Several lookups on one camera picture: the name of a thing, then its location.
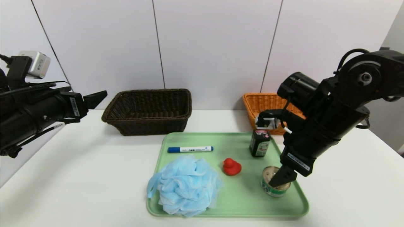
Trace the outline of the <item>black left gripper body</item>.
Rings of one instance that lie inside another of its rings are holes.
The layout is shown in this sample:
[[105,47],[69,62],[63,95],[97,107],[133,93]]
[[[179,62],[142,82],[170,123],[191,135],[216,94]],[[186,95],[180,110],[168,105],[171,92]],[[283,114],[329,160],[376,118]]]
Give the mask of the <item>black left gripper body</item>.
[[21,133],[34,135],[56,122],[81,119],[87,111],[82,95],[76,92],[29,92],[28,103],[22,105]]

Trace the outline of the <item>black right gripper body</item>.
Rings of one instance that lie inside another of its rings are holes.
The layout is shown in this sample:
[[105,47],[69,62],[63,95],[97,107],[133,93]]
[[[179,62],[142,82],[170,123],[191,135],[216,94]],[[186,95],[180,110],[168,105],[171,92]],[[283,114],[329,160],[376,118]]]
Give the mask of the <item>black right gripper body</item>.
[[281,163],[303,176],[312,174],[314,162],[341,140],[342,121],[306,122],[303,119],[286,121],[292,133],[285,139]]

